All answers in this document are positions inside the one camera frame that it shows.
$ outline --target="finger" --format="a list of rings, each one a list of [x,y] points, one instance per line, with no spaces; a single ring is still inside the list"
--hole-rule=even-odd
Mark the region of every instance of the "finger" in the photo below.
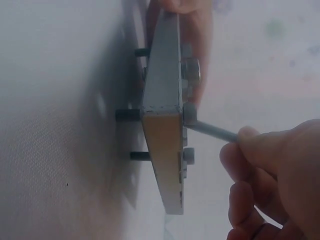
[[[244,127],[238,133],[238,143],[244,157],[255,167],[277,175],[288,138],[287,131],[252,136],[253,129]]]
[[[280,224],[288,219],[278,191],[278,183],[260,168],[253,167],[243,156],[239,145],[229,143],[220,152],[221,163],[235,182],[250,184],[254,204]]]
[[[241,229],[232,229],[229,232],[226,240],[248,240],[248,237]]]
[[[233,228],[243,230],[251,238],[265,220],[254,207],[254,197],[250,185],[237,182],[230,189],[229,220]]]
[[[238,133],[238,143],[245,158],[255,167],[277,175],[279,166],[288,155],[294,156],[296,148],[288,145],[307,129],[320,125],[320,119],[306,121],[297,127],[286,130],[252,136],[255,131],[244,127]]]
[[[304,233],[300,228],[292,221],[289,220],[277,234],[274,240],[302,240],[304,239]]]
[[[159,0],[161,6],[168,12],[188,14],[201,7],[201,0]]]

